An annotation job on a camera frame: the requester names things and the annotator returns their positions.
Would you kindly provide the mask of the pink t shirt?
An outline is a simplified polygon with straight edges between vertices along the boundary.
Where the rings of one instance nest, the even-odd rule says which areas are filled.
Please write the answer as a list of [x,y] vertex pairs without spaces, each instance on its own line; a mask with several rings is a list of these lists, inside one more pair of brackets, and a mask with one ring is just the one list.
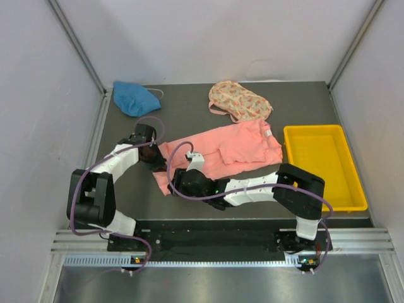
[[174,175],[175,169],[187,168],[189,164],[186,159],[188,145],[174,151],[185,141],[191,142],[194,151],[202,154],[205,159],[202,171],[213,180],[279,164],[283,160],[282,146],[272,135],[270,125],[259,119],[162,143],[159,149],[165,159],[174,154],[170,176]]

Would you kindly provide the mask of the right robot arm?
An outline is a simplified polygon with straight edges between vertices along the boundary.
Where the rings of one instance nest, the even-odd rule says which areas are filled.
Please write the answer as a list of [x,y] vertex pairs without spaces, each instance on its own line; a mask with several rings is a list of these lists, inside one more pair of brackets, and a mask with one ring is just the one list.
[[168,189],[222,211],[248,203],[279,203],[296,217],[294,240],[299,248],[308,250],[318,241],[325,181],[294,165],[285,163],[274,173],[244,180],[212,180],[197,169],[176,169]]

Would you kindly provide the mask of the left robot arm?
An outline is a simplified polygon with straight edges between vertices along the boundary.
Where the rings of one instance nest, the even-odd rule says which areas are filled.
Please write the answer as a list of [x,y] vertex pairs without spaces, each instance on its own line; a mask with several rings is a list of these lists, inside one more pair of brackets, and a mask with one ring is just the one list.
[[114,184],[137,163],[144,163],[152,172],[163,172],[166,159],[157,145],[157,131],[147,124],[135,125],[134,132],[120,140],[103,159],[87,169],[76,169],[70,180],[66,215],[70,229],[76,235],[79,225],[95,227],[100,231],[119,234],[129,250],[137,250],[143,235],[136,231],[136,220],[116,208]]

